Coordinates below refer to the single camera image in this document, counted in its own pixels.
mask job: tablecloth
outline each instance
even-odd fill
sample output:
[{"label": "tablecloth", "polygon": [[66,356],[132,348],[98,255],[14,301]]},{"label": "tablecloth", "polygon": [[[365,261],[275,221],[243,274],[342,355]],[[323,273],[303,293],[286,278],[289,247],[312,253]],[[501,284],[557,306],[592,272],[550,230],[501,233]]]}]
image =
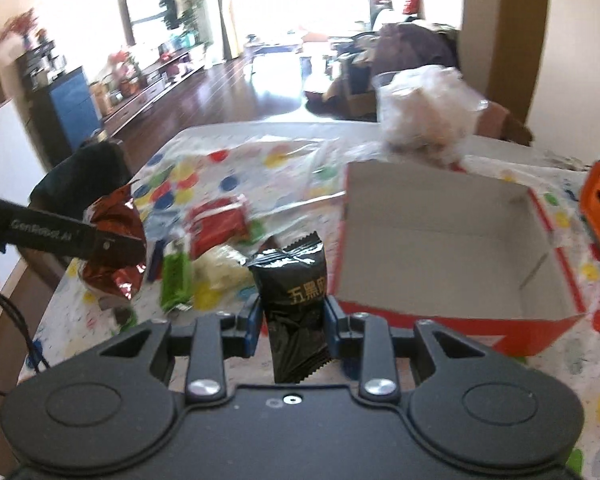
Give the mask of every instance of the tablecloth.
[{"label": "tablecloth", "polygon": [[[168,142],[139,171],[132,189],[149,240],[161,238],[195,205],[225,195],[243,194],[250,207],[250,240],[239,248],[253,253],[269,235],[281,245],[317,231],[324,241],[330,283],[338,249],[338,224],[342,216],[342,191],[346,163],[387,158],[377,131],[334,136],[342,129],[328,124],[304,126],[306,138],[275,137],[272,129],[256,124],[233,128],[235,134],[200,136],[190,128]],[[576,393],[585,408],[586,424],[571,453],[570,466],[589,479],[600,479],[600,262],[580,221],[577,197],[583,173],[503,162],[483,156],[465,156],[463,167],[471,172],[525,184],[541,197],[542,206],[555,228],[555,244],[564,248],[587,305],[587,315],[549,349],[526,360],[529,366],[549,373]],[[298,205],[307,200],[317,202]],[[237,312],[253,287],[214,298],[205,308]],[[160,282],[142,286],[133,301],[133,323],[164,318],[158,305]],[[176,324],[187,324],[206,310],[193,308],[169,314]],[[45,357],[53,365],[103,342],[119,332],[109,312],[102,312],[93,294],[78,277],[72,262],[56,291],[35,335]],[[406,360],[399,360],[404,388],[413,388]],[[186,361],[176,362],[170,387],[184,387]],[[269,345],[262,338],[250,360],[226,362],[227,380],[236,383],[271,383]],[[31,375],[25,365],[21,380]],[[307,381],[347,381],[340,366],[330,363]]]}]

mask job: black chair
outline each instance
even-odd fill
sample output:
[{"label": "black chair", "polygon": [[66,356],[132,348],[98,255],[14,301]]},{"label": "black chair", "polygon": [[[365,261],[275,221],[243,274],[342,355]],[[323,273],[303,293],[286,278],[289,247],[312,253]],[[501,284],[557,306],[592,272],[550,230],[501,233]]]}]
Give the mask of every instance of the black chair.
[{"label": "black chair", "polygon": [[[128,184],[132,176],[121,142],[88,144],[46,174],[31,192],[29,207],[82,220],[85,209]],[[18,250],[27,265],[55,290],[70,260],[27,248]]]}]

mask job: black wrapper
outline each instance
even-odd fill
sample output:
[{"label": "black wrapper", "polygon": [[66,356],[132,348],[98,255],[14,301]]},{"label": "black wrapper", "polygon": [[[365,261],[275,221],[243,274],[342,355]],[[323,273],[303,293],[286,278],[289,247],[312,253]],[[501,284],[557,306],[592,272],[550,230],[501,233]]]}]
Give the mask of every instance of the black wrapper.
[{"label": "black wrapper", "polygon": [[327,291],[324,245],[317,233],[256,254],[253,273],[269,329],[277,383],[299,383],[330,360],[323,331]]}]

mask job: cardboard carton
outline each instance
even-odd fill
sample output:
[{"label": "cardboard carton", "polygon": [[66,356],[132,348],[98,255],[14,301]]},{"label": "cardboard carton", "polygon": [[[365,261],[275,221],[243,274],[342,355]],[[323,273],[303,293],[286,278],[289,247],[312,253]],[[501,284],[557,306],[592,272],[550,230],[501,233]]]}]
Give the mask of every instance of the cardboard carton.
[{"label": "cardboard carton", "polygon": [[549,346],[585,312],[533,192],[416,162],[349,165],[334,293],[346,312],[430,318],[509,355]]}]

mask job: dark cabinet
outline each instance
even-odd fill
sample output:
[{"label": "dark cabinet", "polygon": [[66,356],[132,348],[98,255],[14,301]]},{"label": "dark cabinet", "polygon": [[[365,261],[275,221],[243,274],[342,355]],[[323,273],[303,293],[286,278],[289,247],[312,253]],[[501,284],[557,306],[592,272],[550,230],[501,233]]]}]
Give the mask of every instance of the dark cabinet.
[{"label": "dark cabinet", "polygon": [[31,116],[54,166],[99,129],[100,119],[82,67],[33,92]]}]

